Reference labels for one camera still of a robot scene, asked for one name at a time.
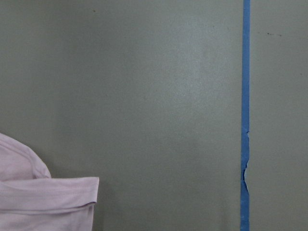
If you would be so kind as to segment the pink Snoopy t-shirt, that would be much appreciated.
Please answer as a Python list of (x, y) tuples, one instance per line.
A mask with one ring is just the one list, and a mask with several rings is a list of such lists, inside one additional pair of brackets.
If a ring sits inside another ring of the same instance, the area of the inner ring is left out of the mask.
[(52, 178), (28, 146), (0, 136), (0, 229), (90, 231), (98, 177)]

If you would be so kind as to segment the blue tape grid line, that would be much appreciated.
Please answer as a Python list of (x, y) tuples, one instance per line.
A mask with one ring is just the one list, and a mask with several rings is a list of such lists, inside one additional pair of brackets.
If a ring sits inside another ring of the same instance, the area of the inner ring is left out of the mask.
[(240, 230), (249, 231), (249, 191), (245, 181), (250, 147), (250, 12), (251, 1), (243, 1), (242, 36), (242, 106), (241, 106), (241, 194), (240, 194)]

